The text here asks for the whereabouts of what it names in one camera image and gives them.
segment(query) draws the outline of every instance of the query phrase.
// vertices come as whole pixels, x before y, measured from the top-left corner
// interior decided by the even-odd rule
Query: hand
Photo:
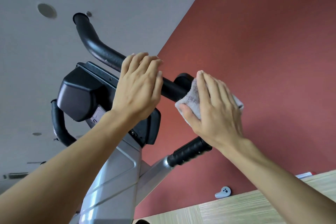
[[[241,112],[226,85],[209,74],[198,71],[197,88],[201,120],[181,104],[183,116],[193,131],[220,151],[237,146],[244,138]]]
[[[121,67],[111,111],[127,117],[132,125],[146,119],[161,98],[161,63],[157,56],[146,52],[128,56]]]

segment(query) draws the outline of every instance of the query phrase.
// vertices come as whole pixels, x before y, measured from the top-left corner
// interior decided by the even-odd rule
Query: red wall
[[[245,104],[243,125],[268,157],[294,174],[336,169],[336,0],[196,0],[159,57],[166,78],[200,69]],[[159,158],[195,137],[162,98]],[[255,187],[217,150],[175,168],[137,207],[135,218],[212,201]]]

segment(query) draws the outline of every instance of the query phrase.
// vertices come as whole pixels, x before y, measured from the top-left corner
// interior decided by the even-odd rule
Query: towel
[[[244,104],[235,96],[233,96],[233,99],[235,100],[237,106],[239,107],[240,111],[243,110]],[[194,79],[191,83],[191,89],[185,95],[183,99],[180,99],[175,103],[175,107],[178,109],[180,114],[182,114],[182,110],[180,109],[180,104],[186,104],[187,106],[190,107],[191,111],[195,114],[195,116],[200,120],[201,119],[201,112],[200,112],[200,98],[198,95],[198,89],[197,89],[197,83],[196,79]]]

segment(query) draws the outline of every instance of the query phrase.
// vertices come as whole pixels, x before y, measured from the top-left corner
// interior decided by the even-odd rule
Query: wooden floor
[[[307,177],[303,181],[336,201],[336,170]],[[143,219],[151,224],[285,223],[258,190]]]

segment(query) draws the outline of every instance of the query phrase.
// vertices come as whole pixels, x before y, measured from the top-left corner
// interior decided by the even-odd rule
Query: forearm
[[[336,222],[336,203],[265,157],[249,140],[221,152],[291,224]]]
[[[0,197],[0,223],[69,223],[100,168],[127,133],[120,120],[98,123]]]

